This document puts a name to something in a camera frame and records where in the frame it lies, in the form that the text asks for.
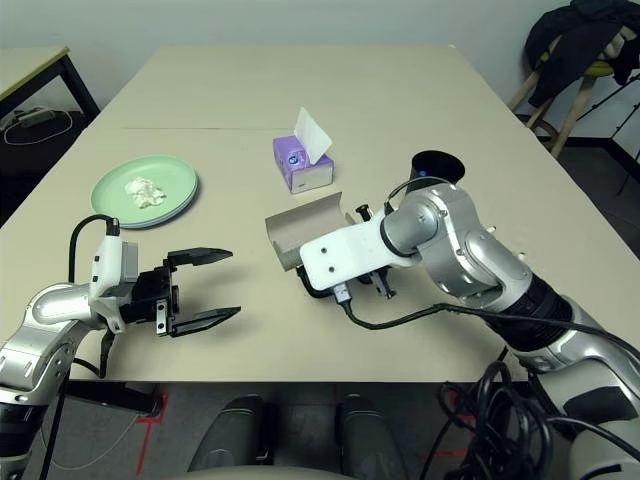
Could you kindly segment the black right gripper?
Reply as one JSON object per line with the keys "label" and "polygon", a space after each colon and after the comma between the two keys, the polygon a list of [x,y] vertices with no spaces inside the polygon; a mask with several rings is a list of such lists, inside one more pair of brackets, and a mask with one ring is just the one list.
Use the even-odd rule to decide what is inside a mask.
{"label": "black right gripper", "polygon": [[[355,209],[364,222],[372,218],[372,212],[368,204],[362,204]],[[364,285],[374,285],[376,291],[386,299],[392,299],[396,295],[396,291],[391,288],[388,283],[388,266],[381,267],[372,272],[360,275],[357,280]]]}

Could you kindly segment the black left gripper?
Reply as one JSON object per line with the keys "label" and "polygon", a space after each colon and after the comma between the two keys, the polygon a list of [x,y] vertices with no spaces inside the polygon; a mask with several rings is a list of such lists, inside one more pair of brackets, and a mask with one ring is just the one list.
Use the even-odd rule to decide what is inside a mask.
{"label": "black left gripper", "polygon": [[176,323],[180,311],[179,287],[172,275],[181,265],[201,266],[233,256],[228,250],[195,247],[171,251],[161,266],[141,272],[128,303],[120,307],[126,324],[151,322],[159,336],[182,337],[209,330],[241,311],[240,307],[224,307],[197,313],[191,320]]}

